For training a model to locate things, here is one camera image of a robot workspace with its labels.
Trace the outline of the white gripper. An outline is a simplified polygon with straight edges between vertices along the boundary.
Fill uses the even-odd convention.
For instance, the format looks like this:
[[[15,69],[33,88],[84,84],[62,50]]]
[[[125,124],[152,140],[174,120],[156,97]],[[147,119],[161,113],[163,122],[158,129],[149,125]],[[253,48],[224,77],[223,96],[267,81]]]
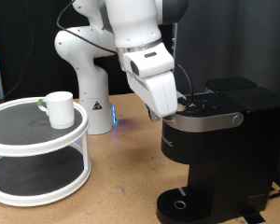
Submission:
[[[147,114],[152,122],[176,112],[177,94],[171,71],[145,78],[128,73],[127,80],[133,92],[147,105]]]

